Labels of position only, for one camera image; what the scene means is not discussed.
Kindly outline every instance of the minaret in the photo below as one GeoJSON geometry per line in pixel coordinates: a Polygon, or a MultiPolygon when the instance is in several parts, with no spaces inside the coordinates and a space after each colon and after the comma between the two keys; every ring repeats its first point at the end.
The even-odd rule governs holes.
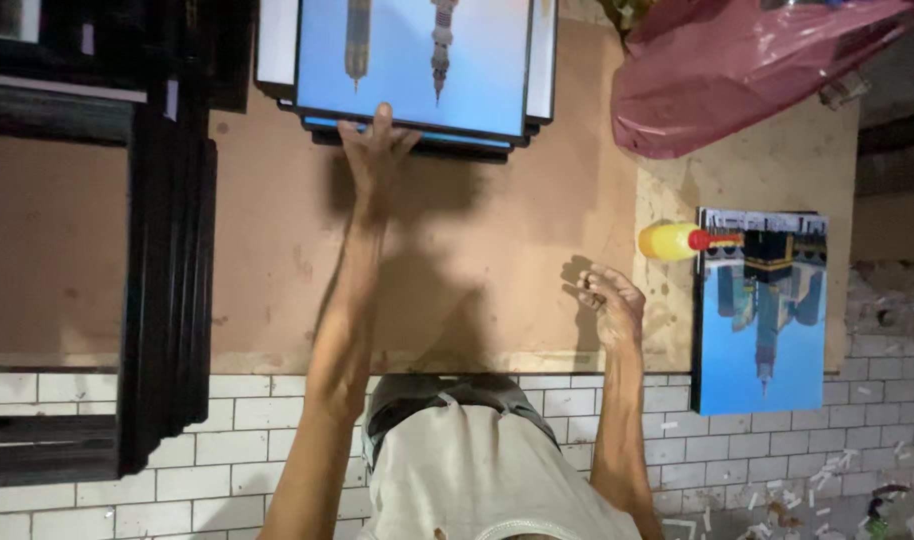
{"type": "Polygon", "coordinates": [[[371,0],[347,0],[346,40],[343,42],[343,71],[357,83],[367,76],[371,59],[371,0]]]}
{"type": "Polygon", "coordinates": [[[441,103],[441,91],[444,89],[444,80],[448,78],[448,68],[451,61],[448,59],[448,49],[454,41],[451,32],[451,17],[458,0],[430,0],[437,6],[437,15],[434,20],[434,31],[430,37],[434,39],[434,55],[430,56],[430,67],[434,68],[434,91],[437,92],[437,104],[441,103]]]}

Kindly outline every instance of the pink plastic bag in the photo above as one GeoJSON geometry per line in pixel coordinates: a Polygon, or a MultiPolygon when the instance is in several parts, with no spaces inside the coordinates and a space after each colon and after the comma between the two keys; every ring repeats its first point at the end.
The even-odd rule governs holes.
{"type": "Polygon", "coordinates": [[[677,158],[803,100],[913,25],[914,0],[659,0],[613,74],[613,140],[677,158]]]}

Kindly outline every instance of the framed picture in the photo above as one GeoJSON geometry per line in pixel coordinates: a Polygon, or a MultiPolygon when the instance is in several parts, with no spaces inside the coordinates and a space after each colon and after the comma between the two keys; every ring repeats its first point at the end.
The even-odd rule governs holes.
{"type": "Polygon", "coordinates": [[[301,0],[295,109],[426,132],[524,136],[532,0],[301,0]]]}
{"type": "Polygon", "coordinates": [[[557,10],[558,0],[534,0],[527,74],[528,123],[547,125],[554,119],[557,10]]]}

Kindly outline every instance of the person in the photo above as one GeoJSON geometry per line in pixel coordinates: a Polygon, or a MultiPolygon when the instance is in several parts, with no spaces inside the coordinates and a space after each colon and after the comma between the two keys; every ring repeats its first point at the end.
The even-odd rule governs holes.
{"type": "MultiPolygon", "coordinates": [[[[333,535],[352,430],[365,406],[389,197],[398,164],[421,137],[393,128],[386,103],[365,131],[348,122],[338,129],[357,199],[261,540],[333,535]]],[[[589,482],[510,378],[384,375],[364,423],[372,513],[358,538],[663,540],[643,458],[643,294],[596,264],[571,292],[597,313],[607,356],[589,482]]]]}

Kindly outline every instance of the blue sky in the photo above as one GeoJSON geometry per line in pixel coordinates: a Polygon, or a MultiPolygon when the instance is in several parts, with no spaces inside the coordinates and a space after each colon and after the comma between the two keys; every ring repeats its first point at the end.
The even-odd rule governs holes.
{"type": "Polygon", "coordinates": [[[301,9],[299,107],[370,116],[387,101],[401,120],[522,134],[530,0],[461,0],[439,107],[430,0],[373,2],[367,76],[356,94],[344,70],[347,0],[304,0],[301,9]]]}
{"type": "Polygon", "coordinates": [[[717,314],[717,268],[703,283],[701,414],[820,409],[824,390],[824,317],[827,285],[821,287],[820,322],[791,321],[776,342],[774,377],[762,395],[754,355],[757,317],[734,333],[730,317],[717,314]]]}

